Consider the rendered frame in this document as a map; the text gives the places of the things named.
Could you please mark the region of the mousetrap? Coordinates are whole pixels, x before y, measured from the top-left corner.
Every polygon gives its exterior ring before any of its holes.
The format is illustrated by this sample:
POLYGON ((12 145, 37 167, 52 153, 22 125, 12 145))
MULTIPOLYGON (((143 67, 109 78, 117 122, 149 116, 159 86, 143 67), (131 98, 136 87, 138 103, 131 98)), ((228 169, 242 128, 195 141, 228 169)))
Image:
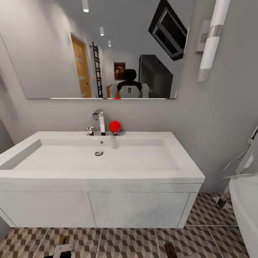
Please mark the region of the mousetrap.
POLYGON ((164 246, 164 250, 166 252, 167 258, 178 258, 172 246, 172 242, 164 244, 163 246, 164 246))
MULTIPOLYGON (((58 245, 69 244, 69 239, 70 239, 70 235, 68 235, 68 236, 61 236, 58 245)), ((61 254, 65 254, 65 253, 67 253, 67 251, 66 252, 62 252, 61 254)))

